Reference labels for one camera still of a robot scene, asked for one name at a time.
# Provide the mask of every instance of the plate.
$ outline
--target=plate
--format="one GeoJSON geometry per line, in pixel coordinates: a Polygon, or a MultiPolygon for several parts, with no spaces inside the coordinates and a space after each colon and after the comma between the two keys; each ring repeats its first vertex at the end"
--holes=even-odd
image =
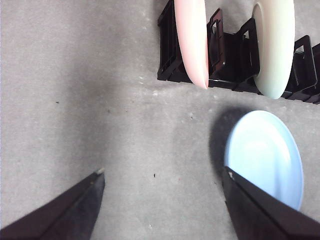
{"type": "Polygon", "coordinates": [[[297,144],[286,125],[267,111],[243,116],[231,131],[224,164],[277,200],[299,210],[304,176],[297,144]]]}
{"type": "Polygon", "coordinates": [[[176,31],[185,71],[197,86],[209,84],[205,0],[174,0],[176,31]]]}
{"type": "Polygon", "coordinates": [[[295,47],[293,0],[256,0],[255,19],[260,72],[254,77],[259,91],[278,99],[288,84],[295,47]]]}

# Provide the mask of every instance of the dish rack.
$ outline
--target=dish rack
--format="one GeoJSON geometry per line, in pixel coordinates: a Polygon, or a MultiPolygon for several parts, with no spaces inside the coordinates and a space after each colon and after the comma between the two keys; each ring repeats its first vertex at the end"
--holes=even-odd
{"type": "MultiPolygon", "coordinates": [[[[160,66],[157,79],[192,83],[179,47],[174,1],[169,0],[158,18],[160,66]]],[[[236,33],[224,32],[223,12],[218,8],[207,24],[209,87],[262,95],[254,76],[260,71],[255,19],[250,18],[236,33]]],[[[320,104],[320,43],[314,47],[308,35],[294,43],[288,84],[282,97],[320,104]]]]}

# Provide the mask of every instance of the light blue plate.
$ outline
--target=light blue plate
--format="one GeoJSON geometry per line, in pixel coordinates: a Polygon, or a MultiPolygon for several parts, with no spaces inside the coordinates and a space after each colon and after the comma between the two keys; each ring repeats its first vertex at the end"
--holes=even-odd
{"type": "Polygon", "coordinates": [[[284,204],[299,210],[304,174],[286,125],[267,111],[252,111],[234,126],[224,164],[284,204]]]}

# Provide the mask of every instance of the gray concrete floor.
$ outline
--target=gray concrete floor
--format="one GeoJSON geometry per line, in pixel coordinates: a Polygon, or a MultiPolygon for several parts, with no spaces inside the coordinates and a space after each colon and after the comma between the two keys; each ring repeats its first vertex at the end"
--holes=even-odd
{"type": "MultiPolygon", "coordinates": [[[[296,39],[320,43],[319,0],[294,3],[296,39]]],[[[1,1],[2,227],[105,167],[93,240],[236,239],[220,170],[231,127],[251,110],[291,130],[301,211],[320,221],[320,106],[158,81],[165,4],[1,1]]],[[[207,19],[222,7],[235,32],[252,5],[206,0],[207,19]]]]}

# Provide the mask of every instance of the white plate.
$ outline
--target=white plate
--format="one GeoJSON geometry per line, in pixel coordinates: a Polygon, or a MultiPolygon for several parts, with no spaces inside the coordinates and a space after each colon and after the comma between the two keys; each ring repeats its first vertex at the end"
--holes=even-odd
{"type": "Polygon", "coordinates": [[[284,204],[299,210],[302,162],[286,125],[267,111],[252,111],[234,126],[224,164],[284,204]]]}
{"type": "Polygon", "coordinates": [[[278,99],[286,89],[294,56],[294,1],[256,0],[252,17],[260,59],[260,72],[254,81],[263,95],[278,99]]]}

